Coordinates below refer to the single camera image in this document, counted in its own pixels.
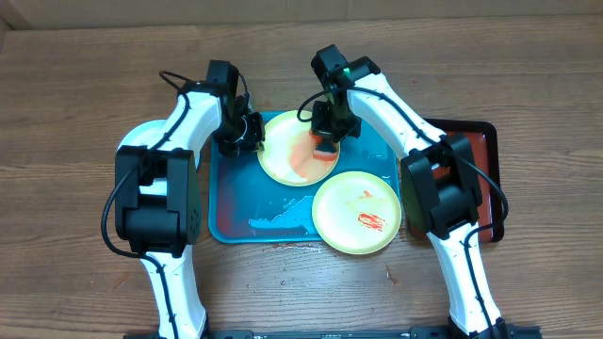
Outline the orange sponge with green pad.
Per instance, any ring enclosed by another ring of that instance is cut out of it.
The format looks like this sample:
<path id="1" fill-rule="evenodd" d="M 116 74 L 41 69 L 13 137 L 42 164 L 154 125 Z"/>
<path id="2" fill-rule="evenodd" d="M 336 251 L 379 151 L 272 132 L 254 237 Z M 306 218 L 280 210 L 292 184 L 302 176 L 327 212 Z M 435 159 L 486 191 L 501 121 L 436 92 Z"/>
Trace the orange sponge with green pad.
<path id="1" fill-rule="evenodd" d="M 312 154 L 313 158 L 320 161 L 335 161 L 338 157 L 337 145 L 328 140 L 318 140 L 315 150 Z"/>

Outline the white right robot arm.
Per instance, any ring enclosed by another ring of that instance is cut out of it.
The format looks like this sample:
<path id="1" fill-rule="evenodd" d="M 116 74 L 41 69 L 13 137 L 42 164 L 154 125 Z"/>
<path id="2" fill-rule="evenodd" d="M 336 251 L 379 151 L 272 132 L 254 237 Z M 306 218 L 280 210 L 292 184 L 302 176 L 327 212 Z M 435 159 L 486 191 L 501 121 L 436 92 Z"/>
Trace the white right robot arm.
<path id="1" fill-rule="evenodd" d="M 315 155 L 331 155 L 337 142 L 358 137 L 362 122 L 377 131 L 400 160 L 406 218 L 436 252 L 449 296 L 450 337 L 508 337 L 481 259 L 480 182 L 491 187 L 503 207 L 508 202 L 476 166 L 469 140 L 449 136 L 418 116 L 366 56 L 348 61 L 329 45 L 317 51 L 311 67 L 326 98 L 313 95 L 308 100 L 313 106 L 308 122 L 318 139 Z"/>

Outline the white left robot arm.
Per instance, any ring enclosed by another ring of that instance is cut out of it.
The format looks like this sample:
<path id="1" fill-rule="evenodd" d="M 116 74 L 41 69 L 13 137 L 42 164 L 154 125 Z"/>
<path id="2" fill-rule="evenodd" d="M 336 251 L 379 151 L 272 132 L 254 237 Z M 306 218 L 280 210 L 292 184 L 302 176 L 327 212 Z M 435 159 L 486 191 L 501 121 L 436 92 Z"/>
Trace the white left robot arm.
<path id="1" fill-rule="evenodd" d="M 193 246 L 202 226 L 197 170 L 204 144 L 237 157 L 263 148 L 264 123 L 236 66 L 212 60 L 203 80 L 169 71 L 176 90 L 165 120 L 131 130 L 115 156 L 115 185 L 101 216 L 101 235 L 114 253 L 137 259 L 149 276 L 159 315 L 156 338 L 203 338 L 207 312 L 195 280 Z"/>

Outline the light blue plate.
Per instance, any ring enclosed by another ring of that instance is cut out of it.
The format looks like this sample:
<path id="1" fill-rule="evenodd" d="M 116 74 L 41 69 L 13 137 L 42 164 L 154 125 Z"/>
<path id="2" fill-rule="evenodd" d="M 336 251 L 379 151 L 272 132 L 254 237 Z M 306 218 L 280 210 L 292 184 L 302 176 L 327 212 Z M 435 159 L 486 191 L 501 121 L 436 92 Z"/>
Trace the light blue plate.
<path id="1" fill-rule="evenodd" d="M 176 119 L 147 121 L 133 130 L 131 130 L 121 141 L 121 146 L 144 146 L 151 149 L 156 143 L 164 137 L 170 128 L 175 124 Z M 174 131 L 169 139 L 159 148 L 159 151 L 172 151 L 174 149 L 191 150 L 194 153 L 195 168 L 200 167 L 202 159 L 201 152 L 208 139 L 206 132 L 200 132 L 197 128 L 185 127 L 182 123 Z"/>

